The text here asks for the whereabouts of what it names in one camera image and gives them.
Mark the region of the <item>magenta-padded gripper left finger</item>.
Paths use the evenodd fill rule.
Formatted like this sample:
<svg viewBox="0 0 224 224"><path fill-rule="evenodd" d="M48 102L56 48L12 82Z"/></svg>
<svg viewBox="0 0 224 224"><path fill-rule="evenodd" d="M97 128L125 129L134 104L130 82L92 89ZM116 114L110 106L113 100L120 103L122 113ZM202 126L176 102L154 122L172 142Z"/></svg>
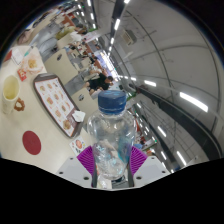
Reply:
<svg viewBox="0 0 224 224"><path fill-rule="evenodd" d="M92 148L87 147L78 156L70 156L56 175L84 188L96 188L97 169Z"/></svg>

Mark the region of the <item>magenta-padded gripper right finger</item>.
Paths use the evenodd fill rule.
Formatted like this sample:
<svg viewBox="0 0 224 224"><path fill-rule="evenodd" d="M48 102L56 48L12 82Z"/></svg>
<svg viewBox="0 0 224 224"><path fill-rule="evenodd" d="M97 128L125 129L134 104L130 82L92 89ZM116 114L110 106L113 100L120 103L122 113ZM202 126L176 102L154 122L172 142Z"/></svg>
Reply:
<svg viewBox="0 0 224 224"><path fill-rule="evenodd" d="M169 174L156 156L147 156L136 147L132 147L128 168L130 187L140 188Z"/></svg>

